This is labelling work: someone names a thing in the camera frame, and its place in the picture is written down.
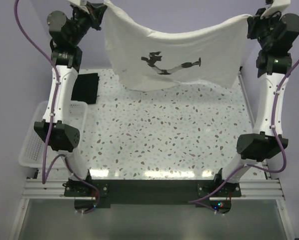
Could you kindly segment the white t shirt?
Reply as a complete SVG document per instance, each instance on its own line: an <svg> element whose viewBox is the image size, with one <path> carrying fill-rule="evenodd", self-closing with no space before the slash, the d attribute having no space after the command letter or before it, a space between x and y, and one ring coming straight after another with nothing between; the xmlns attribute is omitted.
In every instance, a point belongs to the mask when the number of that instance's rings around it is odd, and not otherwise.
<svg viewBox="0 0 299 240"><path fill-rule="evenodd" d="M105 49L124 87L148 92L200 81L233 86L247 40L248 14L195 31L165 33L136 23L109 0L104 4Z"/></svg>

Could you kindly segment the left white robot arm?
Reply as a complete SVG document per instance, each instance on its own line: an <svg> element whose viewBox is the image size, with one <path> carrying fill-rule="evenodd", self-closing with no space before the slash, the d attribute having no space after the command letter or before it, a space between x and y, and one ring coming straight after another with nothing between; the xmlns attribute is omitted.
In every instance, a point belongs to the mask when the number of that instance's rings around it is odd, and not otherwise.
<svg viewBox="0 0 299 240"><path fill-rule="evenodd" d="M78 182L75 190L81 196L93 191L93 184L86 178L88 170L82 163L79 151L80 131L69 123L70 104L78 78L83 52L78 44L89 29L100 31L107 6L103 3L72 3L72 16L55 10L47 17L51 36L52 85L48 104L42 120L34 123L34 131L44 142L42 182L46 183L51 167L47 166L47 151L57 152L62 158L70 177Z"/></svg>

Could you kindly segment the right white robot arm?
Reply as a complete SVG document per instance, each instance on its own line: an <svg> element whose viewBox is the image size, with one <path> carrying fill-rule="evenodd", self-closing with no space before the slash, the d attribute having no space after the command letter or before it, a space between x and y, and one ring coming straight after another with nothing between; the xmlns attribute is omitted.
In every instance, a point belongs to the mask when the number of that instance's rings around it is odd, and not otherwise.
<svg viewBox="0 0 299 240"><path fill-rule="evenodd" d="M295 68L290 49L299 36L299 16L281 10L260 8L247 19L247 38L257 40L261 49L256 60L259 104L252 133L239 136L235 157L215 174L212 191L222 197L250 168L285 154L288 139L283 137L282 108L289 75Z"/></svg>

